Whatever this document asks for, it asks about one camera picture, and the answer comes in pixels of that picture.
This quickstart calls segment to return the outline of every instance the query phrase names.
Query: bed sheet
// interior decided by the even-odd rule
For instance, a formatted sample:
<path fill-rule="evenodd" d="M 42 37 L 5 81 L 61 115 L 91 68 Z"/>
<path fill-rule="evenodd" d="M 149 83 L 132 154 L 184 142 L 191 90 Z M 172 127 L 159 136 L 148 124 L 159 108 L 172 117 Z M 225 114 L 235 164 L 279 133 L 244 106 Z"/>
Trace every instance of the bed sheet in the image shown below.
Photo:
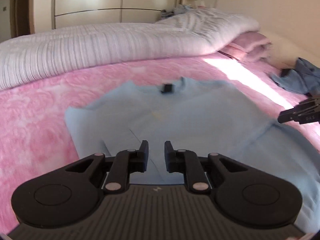
<path fill-rule="evenodd" d="M 0 93 L 0 232 L 18 223 L 11 209 L 21 183 L 78 160 L 64 122 L 69 107 L 84 107 L 106 92 L 133 80 L 155 85 L 181 76 L 227 80 L 269 116 L 277 118 L 305 99 L 277 87 L 268 73 L 279 71 L 264 62 L 242 65 L 220 53 L 206 57 L 170 58 L 97 66 L 33 82 Z M 319 124 L 297 128 L 320 150 Z"/>

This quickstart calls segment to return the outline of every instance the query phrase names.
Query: bed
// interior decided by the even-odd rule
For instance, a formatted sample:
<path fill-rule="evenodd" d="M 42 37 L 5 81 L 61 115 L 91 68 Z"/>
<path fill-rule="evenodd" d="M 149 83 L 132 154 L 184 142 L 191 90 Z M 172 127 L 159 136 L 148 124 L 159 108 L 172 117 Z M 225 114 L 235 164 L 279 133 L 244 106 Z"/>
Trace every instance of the bed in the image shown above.
<path fill-rule="evenodd" d="M 201 13 L 195 13 L 194 17 L 187 15 L 187 21 L 181 20 L 184 16 L 169 19 L 166 24 L 157 25 L 160 31 L 156 32 L 153 25 L 108 25 L 107 30 L 105 26 L 75 27 L 26 36 L 1 44 L 0 88 L 3 91 L 0 92 L 0 231 L 7 233 L 17 225 L 10 204 L 11 195 L 17 186 L 78 160 L 65 125 L 65 110 L 69 106 L 84 107 L 129 80 L 133 80 L 137 85 L 161 84 L 180 77 L 226 80 L 273 118 L 276 118 L 280 111 L 290 109 L 305 99 L 303 95 L 295 95 L 277 87 L 268 74 L 278 73 L 279 70 L 267 63 L 260 61 L 243 65 L 220 53 L 213 53 L 237 35 L 257 31 L 259 25 L 256 21 L 214 10 L 203 9 L 203 12 L 210 17 L 214 14 L 219 20 L 225 19 L 223 17 L 227 20 L 220 21 L 220 25 L 217 25 L 216 21 L 208 23 Z M 199 21 L 205 23 L 206 28 L 200 28 Z M 119 26 L 123 31 L 116 33 Z M 146 29 L 151 32 L 149 36 L 144 32 Z M 83 43 L 79 42 L 81 39 L 89 37 L 92 45 L 98 46 L 101 45 L 101 39 L 104 42 L 108 40 L 108 35 L 110 39 L 118 39 L 118 48 L 123 48 L 126 41 L 141 35 L 148 42 L 151 39 L 149 44 L 160 44 L 162 47 L 158 47 L 160 50 L 153 49 L 147 57 L 143 54 L 145 51 L 141 54 L 130 51 L 128 54 L 119 52 L 117 48 L 111 48 L 118 55 L 116 59 L 111 56 L 82 57 Z M 78 46 L 68 43 L 72 40 L 78 41 Z M 172 44 L 169 49 L 164 49 L 164 44 L 172 40 L 182 44 L 174 53 L 170 50 L 174 48 Z M 67 41 L 65 48 L 69 49 L 69 53 L 61 50 L 63 41 Z M 39 48 L 42 51 L 33 57 L 32 51 L 38 52 Z M 49 54 L 49 48 L 54 48 L 51 51 L 56 54 Z M 68 60 L 66 55 L 71 55 L 69 64 L 65 62 L 66 68 L 59 68 L 56 59 Z M 320 127 L 317 124 L 289 125 L 298 129 L 320 150 Z"/>
<path fill-rule="evenodd" d="M 36 81 L 0 93 L 1 225 L 17 225 L 10 198 L 21 183 L 78 159 L 64 122 L 68 106 L 83 107 L 104 93 L 133 80 L 137 85 L 161 84 L 181 76 L 227 80 L 276 118 L 280 111 L 305 99 L 277 87 L 268 73 L 278 70 L 264 62 L 242 65 L 220 54 L 97 66 Z M 297 128 L 320 149 L 317 124 Z"/>

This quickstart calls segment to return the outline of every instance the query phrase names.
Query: door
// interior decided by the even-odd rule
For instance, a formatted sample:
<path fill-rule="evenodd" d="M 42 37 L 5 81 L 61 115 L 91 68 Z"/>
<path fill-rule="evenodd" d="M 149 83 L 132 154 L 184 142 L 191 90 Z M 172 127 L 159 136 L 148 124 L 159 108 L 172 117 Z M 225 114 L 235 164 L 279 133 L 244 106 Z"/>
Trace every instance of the door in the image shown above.
<path fill-rule="evenodd" d="M 12 36 L 30 34 L 29 0 L 11 0 Z"/>

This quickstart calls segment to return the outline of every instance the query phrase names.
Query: pillow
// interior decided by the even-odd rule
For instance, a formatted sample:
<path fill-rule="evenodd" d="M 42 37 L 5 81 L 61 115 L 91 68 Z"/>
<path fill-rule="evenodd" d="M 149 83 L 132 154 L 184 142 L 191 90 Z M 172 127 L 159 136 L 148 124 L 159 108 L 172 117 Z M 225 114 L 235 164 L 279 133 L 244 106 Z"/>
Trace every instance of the pillow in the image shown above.
<path fill-rule="evenodd" d="M 255 47 L 265 45 L 271 41 L 264 35 L 257 32 L 247 32 L 239 35 L 234 39 L 229 46 L 242 50 L 244 52 L 250 52 Z"/>

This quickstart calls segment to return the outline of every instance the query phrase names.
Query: white blanket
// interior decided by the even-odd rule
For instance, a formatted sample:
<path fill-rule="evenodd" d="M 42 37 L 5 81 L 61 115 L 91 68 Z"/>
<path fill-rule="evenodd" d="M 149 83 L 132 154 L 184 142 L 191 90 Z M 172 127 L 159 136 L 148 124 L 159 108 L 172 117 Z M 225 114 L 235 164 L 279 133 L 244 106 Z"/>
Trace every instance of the white blanket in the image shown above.
<path fill-rule="evenodd" d="M 207 55 L 258 30 L 248 16 L 205 8 L 156 24 L 95 24 L 21 36 L 0 44 L 0 90 L 97 65 Z"/>

